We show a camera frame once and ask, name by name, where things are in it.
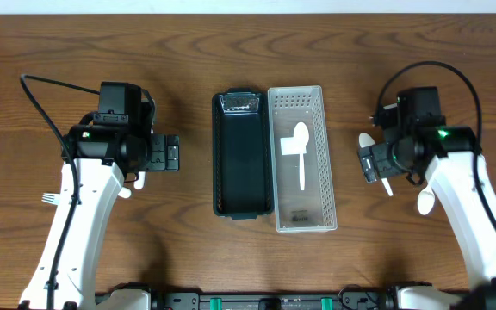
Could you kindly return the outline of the white plastic fork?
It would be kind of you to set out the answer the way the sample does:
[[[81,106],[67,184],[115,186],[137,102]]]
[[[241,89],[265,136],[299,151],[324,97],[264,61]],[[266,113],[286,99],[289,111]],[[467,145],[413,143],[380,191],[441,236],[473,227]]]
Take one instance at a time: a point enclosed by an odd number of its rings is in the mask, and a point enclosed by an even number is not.
[[[133,183],[133,186],[137,190],[144,188],[146,182],[146,173],[144,171],[139,172],[138,179]]]
[[[123,187],[118,194],[119,197],[124,199],[128,199],[131,195],[132,195],[131,190],[126,187]]]
[[[60,201],[60,194],[44,193],[41,197],[41,201],[44,203],[58,206]]]

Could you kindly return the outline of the white plastic spoon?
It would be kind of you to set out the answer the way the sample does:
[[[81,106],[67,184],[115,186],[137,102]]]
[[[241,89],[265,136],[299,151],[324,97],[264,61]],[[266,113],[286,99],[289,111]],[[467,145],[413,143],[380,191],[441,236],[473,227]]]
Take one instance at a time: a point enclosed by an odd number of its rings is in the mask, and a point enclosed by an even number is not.
[[[305,159],[304,155],[307,152],[307,143],[309,141],[309,130],[304,122],[298,122],[294,127],[294,138],[298,143],[299,151],[299,185],[300,190],[305,190]]]
[[[360,148],[372,146],[374,143],[375,143],[374,139],[369,134],[367,134],[367,133],[360,133],[359,134],[358,145]],[[381,181],[382,181],[382,184],[383,184],[385,190],[387,191],[387,194],[389,196],[393,196],[394,193],[393,193],[393,190],[391,188],[389,181],[386,178],[382,178]]]
[[[423,188],[417,197],[417,210],[421,215],[427,215],[431,212],[435,205],[435,194],[428,184],[425,188]]]

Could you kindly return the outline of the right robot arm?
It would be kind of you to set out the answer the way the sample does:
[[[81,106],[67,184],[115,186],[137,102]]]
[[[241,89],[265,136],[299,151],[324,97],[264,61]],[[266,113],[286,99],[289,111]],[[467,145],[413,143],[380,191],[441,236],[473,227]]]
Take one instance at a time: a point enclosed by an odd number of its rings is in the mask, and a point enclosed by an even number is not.
[[[496,195],[473,130],[449,127],[438,90],[402,90],[380,108],[384,142],[359,136],[358,157],[367,182],[404,175],[421,189],[417,207],[441,203],[461,249],[469,291],[450,294],[427,283],[400,284],[381,297],[383,309],[496,309]]]

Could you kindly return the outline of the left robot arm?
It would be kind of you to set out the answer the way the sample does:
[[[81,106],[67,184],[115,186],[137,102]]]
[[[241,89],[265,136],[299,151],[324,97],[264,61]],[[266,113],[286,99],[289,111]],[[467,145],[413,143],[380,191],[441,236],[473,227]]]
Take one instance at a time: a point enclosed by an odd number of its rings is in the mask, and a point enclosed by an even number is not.
[[[115,201],[127,197],[128,175],[142,189],[146,173],[178,171],[179,138],[154,133],[156,103],[138,85],[103,82],[98,108],[58,139],[63,167],[59,203],[36,271],[20,309],[156,309],[161,302],[146,285],[129,283],[103,300],[96,271]]]

